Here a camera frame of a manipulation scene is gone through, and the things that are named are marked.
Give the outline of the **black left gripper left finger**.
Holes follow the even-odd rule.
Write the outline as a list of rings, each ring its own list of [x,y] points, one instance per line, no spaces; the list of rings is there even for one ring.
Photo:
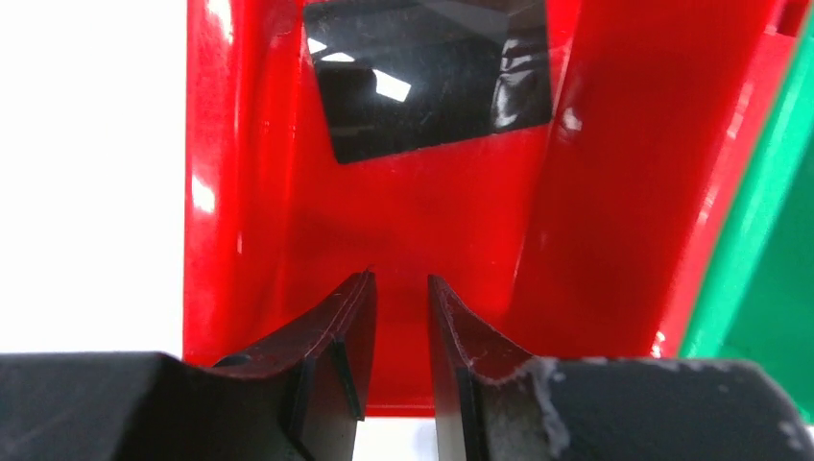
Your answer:
[[[348,460],[365,418],[376,282],[355,273],[211,367],[162,352],[1,358],[5,460]]]

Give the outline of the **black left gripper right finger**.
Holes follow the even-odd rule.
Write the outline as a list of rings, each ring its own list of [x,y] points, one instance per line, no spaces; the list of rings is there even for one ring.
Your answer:
[[[745,360],[527,352],[428,280],[442,460],[809,460],[789,396]]]

